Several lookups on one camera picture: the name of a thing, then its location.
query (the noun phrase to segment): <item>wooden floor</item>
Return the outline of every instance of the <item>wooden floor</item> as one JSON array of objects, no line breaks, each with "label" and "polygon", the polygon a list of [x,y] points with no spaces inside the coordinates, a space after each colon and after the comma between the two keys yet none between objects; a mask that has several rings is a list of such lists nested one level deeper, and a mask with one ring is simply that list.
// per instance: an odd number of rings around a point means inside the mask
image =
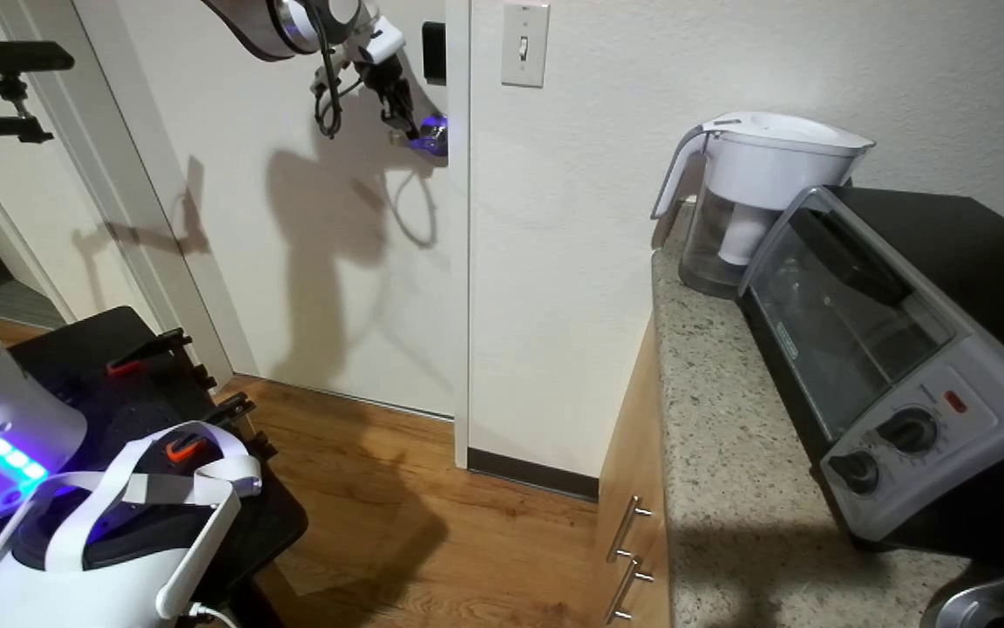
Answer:
[{"label": "wooden floor", "polygon": [[260,581],[295,628],[587,625],[595,507],[452,469],[447,421],[265,379],[273,469],[311,529]]}]

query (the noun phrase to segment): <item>toaster oven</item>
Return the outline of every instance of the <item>toaster oven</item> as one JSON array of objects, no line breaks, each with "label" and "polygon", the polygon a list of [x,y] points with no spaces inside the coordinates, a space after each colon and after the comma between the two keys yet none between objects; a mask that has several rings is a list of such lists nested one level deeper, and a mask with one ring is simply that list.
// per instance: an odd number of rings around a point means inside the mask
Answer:
[{"label": "toaster oven", "polygon": [[1004,217],[812,189],[740,308],[858,541],[1004,562]]}]

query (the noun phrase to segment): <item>metal bar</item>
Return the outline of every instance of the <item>metal bar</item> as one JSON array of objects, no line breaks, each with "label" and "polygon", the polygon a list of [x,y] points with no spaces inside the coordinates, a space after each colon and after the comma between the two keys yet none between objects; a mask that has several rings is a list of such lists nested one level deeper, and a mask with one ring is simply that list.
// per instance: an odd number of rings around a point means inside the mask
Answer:
[{"label": "metal bar", "polygon": [[0,41],[0,72],[71,70],[74,57],[55,41]]},{"label": "metal bar", "polygon": [[611,599],[608,625],[634,620],[634,613],[627,607],[621,607],[627,599],[627,593],[634,589],[634,583],[651,583],[651,571],[643,568],[643,557],[634,557],[632,568],[621,576],[615,599]]},{"label": "metal bar", "polygon": [[611,541],[611,553],[608,553],[608,562],[618,562],[618,557],[632,557],[634,553],[627,553],[627,539],[632,539],[632,526],[634,519],[643,518],[651,518],[651,508],[643,507],[643,495],[632,495],[632,504],[621,508],[621,519],[618,519],[618,529],[615,529],[615,541]]}]

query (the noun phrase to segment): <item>kitchen cabinet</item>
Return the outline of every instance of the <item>kitchen cabinet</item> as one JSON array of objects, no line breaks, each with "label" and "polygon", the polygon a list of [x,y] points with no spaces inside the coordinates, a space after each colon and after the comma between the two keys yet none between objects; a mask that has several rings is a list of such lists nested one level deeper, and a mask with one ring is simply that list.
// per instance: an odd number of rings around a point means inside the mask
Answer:
[{"label": "kitchen cabinet", "polygon": [[600,479],[591,625],[670,625],[659,356],[648,324]]}]

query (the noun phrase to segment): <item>black handle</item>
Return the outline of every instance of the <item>black handle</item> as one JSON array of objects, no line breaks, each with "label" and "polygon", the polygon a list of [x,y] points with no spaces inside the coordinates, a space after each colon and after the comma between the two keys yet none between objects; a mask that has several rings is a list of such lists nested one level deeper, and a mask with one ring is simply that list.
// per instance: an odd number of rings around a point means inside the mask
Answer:
[{"label": "black handle", "polygon": [[849,485],[849,491],[876,491],[877,490],[877,461],[866,449],[827,457],[827,463]]},{"label": "black handle", "polygon": [[902,408],[890,421],[877,427],[877,438],[902,453],[924,453],[934,446],[940,427],[924,408]]},{"label": "black handle", "polygon": [[791,232],[806,248],[858,295],[899,308],[912,289],[902,282],[866,241],[858,241],[837,217],[799,211]]}]

